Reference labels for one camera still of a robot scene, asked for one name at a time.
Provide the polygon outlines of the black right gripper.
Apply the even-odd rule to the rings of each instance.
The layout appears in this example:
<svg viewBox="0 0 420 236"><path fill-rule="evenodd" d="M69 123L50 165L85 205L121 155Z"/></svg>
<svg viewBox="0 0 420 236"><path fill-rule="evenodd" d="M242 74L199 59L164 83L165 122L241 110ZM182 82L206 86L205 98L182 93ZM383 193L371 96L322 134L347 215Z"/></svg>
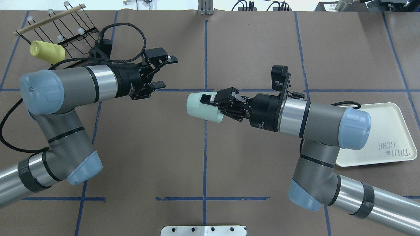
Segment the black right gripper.
<svg viewBox="0 0 420 236"><path fill-rule="evenodd" d="M250 98L240 96L239 90L230 87L219 90L216 94L203 94L200 102L216 106L222 114L237 121L249 119L252 127L279 131L282 93L277 96L258 93L254 98Z"/></svg>

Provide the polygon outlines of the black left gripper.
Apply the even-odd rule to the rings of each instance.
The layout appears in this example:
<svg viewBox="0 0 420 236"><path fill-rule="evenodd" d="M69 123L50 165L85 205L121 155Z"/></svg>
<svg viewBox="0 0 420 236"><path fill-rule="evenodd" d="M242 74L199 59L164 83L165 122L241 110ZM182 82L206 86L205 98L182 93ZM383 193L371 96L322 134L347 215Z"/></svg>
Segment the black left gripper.
<svg viewBox="0 0 420 236"><path fill-rule="evenodd" d="M141 63L116 63L114 74L117 81L115 98L129 96L132 100L149 98L157 89L166 87L165 82L152 82L153 76L166 64L178 63L174 55L163 48L147 49Z"/></svg>

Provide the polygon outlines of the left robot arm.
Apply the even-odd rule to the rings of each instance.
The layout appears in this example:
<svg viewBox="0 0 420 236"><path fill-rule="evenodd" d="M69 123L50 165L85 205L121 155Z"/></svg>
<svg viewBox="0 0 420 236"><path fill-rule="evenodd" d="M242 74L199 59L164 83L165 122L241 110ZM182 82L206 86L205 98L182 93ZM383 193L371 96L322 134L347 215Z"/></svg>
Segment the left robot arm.
<svg viewBox="0 0 420 236"><path fill-rule="evenodd" d="M163 48L147 49L140 63L110 60L76 68L40 70L21 76L20 92L49 149L1 170L0 205L8 206L67 180L82 183L102 170L98 151L80 121L76 107L123 96L149 98L162 81L152 82L164 65L177 63Z"/></svg>

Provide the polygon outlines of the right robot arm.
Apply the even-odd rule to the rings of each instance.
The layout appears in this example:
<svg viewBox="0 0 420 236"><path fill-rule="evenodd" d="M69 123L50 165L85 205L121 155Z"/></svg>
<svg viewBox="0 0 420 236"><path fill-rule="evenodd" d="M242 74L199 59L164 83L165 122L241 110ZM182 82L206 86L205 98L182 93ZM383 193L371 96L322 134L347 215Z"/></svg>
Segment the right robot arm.
<svg viewBox="0 0 420 236"><path fill-rule="evenodd" d="M311 103L303 97L258 93L254 98L228 89L198 95L205 108L214 108L237 121L249 119L255 128L302 139L297 166L288 190L289 199L308 210L322 205L340 209L408 235L419 235L419 203L334 173L341 149L362 149L369 137L371 117L350 107Z"/></svg>

